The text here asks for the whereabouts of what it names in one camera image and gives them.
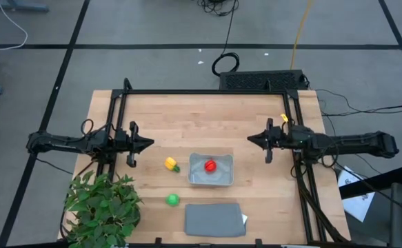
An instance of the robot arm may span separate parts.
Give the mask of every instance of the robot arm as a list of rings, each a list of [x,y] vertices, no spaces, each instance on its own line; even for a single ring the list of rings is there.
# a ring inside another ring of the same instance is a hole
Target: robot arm
[[[303,159],[317,162],[325,155],[371,154],[373,156],[392,158],[399,153],[393,136],[384,132],[362,135],[328,136],[314,133],[310,128],[293,125],[288,134],[282,127],[273,127],[269,118],[266,129],[260,134],[247,137],[254,144],[267,150],[266,163],[272,161],[272,149],[301,150]]]
[[[138,125],[130,123],[131,135],[120,129],[115,130],[114,138],[110,138],[107,131],[95,130],[81,138],[69,136],[58,136],[38,131],[29,135],[26,148],[30,153],[48,152],[51,150],[62,152],[74,152],[87,154],[99,163],[107,164],[118,152],[130,152],[127,157],[127,164],[136,167],[134,154],[141,153],[145,148],[154,143],[152,139],[138,135]]]

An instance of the red ball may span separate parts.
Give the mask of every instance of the red ball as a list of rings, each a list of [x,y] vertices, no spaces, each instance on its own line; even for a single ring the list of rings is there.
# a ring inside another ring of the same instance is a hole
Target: red ball
[[[213,160],[209,160],[207,162],[205,162],[204,168],[206,170],[206,172],[214,172],[216,170],[216,162],[214,162]]]

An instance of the gray towel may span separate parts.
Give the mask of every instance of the gray towel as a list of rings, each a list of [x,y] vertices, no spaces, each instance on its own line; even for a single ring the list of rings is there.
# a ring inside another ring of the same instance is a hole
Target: gray towel
[[[187,204],[185,234],[209,237],[244,236],[246,230],[239,204]]]

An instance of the green plant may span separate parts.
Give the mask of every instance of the green plant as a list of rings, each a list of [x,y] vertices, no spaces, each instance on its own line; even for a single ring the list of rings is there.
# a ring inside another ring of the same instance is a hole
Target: green plant
[[[141,199],[133,185],[128,185],[133,179],[117,175],[118,181],[112,183],[102,174],[90,184],[93,173],[77,176],[70,183],[66,209],[76,218],[66,221],[72,227],[68,240],[75,242],[70,248],[124,247],[125,237],[131,235],[140,218]]]

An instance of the clear plastic container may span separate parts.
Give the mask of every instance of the clear plastic container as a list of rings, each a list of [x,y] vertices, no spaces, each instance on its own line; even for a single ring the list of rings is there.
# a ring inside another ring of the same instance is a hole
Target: clear plastic container
[[[216,162],[216,171],[207,173],[204,169],[208,160]],[[193,185],[227,187],[233,184],[233,156],[231,155],[202,155],[192,153],[190,155],[190,171],[188,180]]]

